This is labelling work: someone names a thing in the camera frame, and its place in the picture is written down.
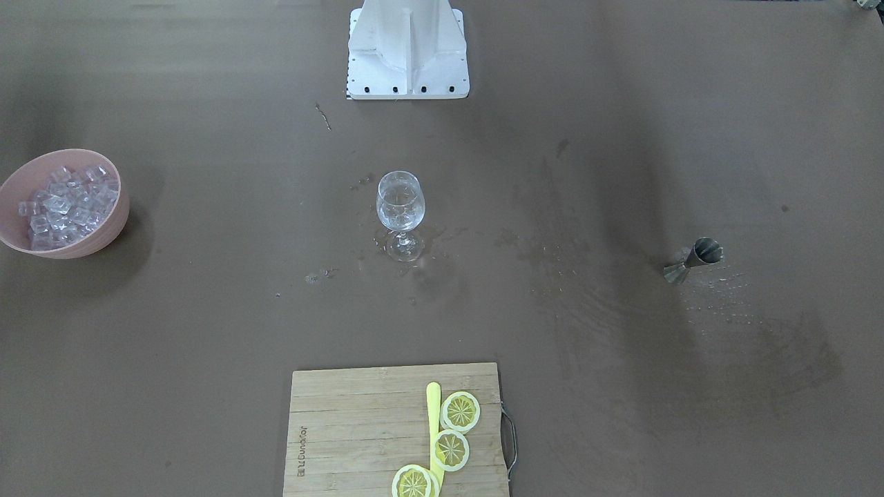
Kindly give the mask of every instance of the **wine glass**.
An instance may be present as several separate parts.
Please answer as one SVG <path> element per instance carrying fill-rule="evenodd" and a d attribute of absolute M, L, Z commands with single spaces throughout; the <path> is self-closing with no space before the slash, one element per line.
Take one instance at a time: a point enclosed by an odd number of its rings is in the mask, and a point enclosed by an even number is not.
<path fill-rule="evenodd" d="M 388 172 L 377 183 L 377 216 L 394 236 L 387 239 L 387 254 L 400 262 L 416 260 L 423 240 L 411 230 L 423 221 L 426 205 L 421 184 L 407 171 Z"/>

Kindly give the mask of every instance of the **pink bowl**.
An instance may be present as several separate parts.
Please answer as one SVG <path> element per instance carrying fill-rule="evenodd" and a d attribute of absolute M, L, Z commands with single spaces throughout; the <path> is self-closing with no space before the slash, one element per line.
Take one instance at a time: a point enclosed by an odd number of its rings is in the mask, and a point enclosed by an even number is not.
<path fill-rule="evenodd" d="M 31 250 L 27 238 L 27 218 L 19 216 L 19 202 L 28 200 L 46 185 L 50 174 L 62 166 L 83 171 L 89 165 L 105 164 L 108 172 L 119 180 L 119 198 L 110 215 L 92 233 L 67 247 L 53 250 Z M 66 149 L 39 156 L 21 166 L 0 187 L 0 240 L 13 249 L 50 259 L 74 259 L 88 256 L 111 243 L 129 218 L 129 193 L 117 167 L 107 157 L 84 149 Z"/>

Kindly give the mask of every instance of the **wooden cutting board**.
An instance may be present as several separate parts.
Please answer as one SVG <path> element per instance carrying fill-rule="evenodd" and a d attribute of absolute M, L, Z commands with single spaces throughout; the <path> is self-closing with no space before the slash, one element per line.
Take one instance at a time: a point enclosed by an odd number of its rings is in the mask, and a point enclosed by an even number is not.
<path fill-rule="evenodd" d="M 442 400 L 466 390 L 482 406 L 467 433 L 469 461 L 446 473 L 440 497 L 509 497 L 495 363 L 296 371 L 283 495 L 388 497 L 396 470 L 429 468 L 431 381 L 441 385 Z"/>

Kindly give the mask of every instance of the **metal handle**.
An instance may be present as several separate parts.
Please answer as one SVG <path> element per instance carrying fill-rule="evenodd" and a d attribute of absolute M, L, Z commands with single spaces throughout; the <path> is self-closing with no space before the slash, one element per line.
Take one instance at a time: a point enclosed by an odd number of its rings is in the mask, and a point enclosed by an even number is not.
<path fill-rule="evenodd" d="M 513 422 L 513 418 L 509 416 L 509 413 L 507 412 L 507 406 L 503 403 L 503 401 L 500 401 L 500 414 L 509 423 L 510 437 L 513 440 L 513 461 L 507 466 L 507 481 L 513 481 L 513 470 L 515 469 L 515 464 L 519 461 L 519 436 L 515 432 L 515 423 Z"/>

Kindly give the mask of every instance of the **brand logo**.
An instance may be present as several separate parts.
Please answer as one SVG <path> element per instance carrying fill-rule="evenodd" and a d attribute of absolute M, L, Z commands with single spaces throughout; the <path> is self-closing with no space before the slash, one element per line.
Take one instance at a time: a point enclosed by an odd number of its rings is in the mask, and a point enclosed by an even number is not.
<path fill-rule="evenodd" d="M 307 426 L 301 427 L 298 443 L 298 477 L 307 475 Z"/>

